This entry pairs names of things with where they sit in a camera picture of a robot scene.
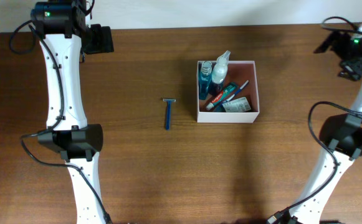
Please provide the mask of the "clear purple spray bottle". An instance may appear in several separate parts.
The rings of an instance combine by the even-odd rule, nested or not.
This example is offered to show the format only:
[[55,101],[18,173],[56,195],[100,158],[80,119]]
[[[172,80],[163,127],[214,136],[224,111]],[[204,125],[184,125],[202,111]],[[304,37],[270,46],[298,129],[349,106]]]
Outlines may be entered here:
[[231,52],[227,50],[216,60],[216,64],[212,70],[212,80],[209,87],[209,93],[212,96],[217,95],[222,90],[228,71],[230,54]]

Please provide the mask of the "green white soap box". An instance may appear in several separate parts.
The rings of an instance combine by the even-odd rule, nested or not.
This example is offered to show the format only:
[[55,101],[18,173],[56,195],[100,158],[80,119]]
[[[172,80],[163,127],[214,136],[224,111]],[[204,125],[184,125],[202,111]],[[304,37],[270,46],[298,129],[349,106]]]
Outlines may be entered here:
[[222,105],[226,113],[244,113],[250,111],[252,108],[248,99],[244,96],[236,100],[224,103]]

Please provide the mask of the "blue disposable razor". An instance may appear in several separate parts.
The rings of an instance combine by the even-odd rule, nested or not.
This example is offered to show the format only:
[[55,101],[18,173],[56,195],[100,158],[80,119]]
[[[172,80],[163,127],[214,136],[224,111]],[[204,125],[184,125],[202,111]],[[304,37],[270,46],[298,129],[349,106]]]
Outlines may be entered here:
[[174,98],[163,98],[163,101],[166,103],[166,118],[165,118],[165,130],[169,130],[171,127],[171,109],[172,104],[176,102]]

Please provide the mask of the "white teal toothpaste tube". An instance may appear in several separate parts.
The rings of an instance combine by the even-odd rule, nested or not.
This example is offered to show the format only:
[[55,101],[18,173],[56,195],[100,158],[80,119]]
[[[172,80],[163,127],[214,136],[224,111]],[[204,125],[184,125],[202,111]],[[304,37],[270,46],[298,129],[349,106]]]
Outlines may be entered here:
[[230,84],[228,84],[226,87],[224,87],[222,89],[222,91],[220,91],[218,93],[218,95],[212,101],[210,101],[207,104],[206,109],[208,111],[213,109],[215,106],[217,106],[221,101],[223,101],[231,92],[236,90],[238,87],[239,86],[234,82],[231,82]]

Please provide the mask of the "teal mouthwash bottle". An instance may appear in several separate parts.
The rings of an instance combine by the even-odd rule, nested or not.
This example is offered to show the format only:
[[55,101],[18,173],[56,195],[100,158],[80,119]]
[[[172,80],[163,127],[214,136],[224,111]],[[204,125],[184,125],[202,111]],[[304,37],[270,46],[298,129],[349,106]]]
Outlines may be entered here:
[[209,86],[211,83],[212,75],[212,63],[205,61],[202,63],[199,71],[199,99],[205,100],[209,92]]

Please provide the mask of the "blue white toothbrush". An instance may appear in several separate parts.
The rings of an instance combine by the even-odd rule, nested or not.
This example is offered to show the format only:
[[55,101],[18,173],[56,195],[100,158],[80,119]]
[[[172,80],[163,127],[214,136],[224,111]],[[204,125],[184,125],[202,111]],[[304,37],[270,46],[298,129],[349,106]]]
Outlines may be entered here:
[[236,95],[238,95],[247,85],[249,84],[249,80],[246,80],[245,83],[237,89],[233,95],[228,97],[226,100],[224,100],[215,110],[214,112],[222,113],[225,112],[225,108],[223,107],[223,104],[230,102]]

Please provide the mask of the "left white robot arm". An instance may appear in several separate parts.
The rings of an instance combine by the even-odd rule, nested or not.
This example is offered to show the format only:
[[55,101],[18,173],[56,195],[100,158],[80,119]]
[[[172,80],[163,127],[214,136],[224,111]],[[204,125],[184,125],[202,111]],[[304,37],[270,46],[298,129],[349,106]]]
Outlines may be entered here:
[[86,1],[37,2],[31,11],[33,33],[40,38],[47,72],[47,129],[40,145],[58,153],[72,181],[77,223],[111,223],[100,191],[98,159],[103,129],[87,121],[80,90],[80,64],[86,55],[114,51],[108,26],[91,24]]

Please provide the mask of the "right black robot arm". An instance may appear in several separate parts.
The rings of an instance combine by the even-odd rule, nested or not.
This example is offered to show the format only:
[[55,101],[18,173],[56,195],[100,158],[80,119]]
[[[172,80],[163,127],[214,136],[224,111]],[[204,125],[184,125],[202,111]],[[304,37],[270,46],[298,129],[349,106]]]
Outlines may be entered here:
[[[362,24],[349,22],[349,29],[328,27],[325,21],[320,25],[331,33],[315,53],[334,51],[341,58],[339,75],[362,80]],[[327,104],[342,110],[342,114],[329,117],[319,135],[312,136],[321,149],[308,182],[296,202],[274,213],[267,223],[321,223],[323,209],[337,183],[362,156],[362,85],[350,109],[332,102]]]

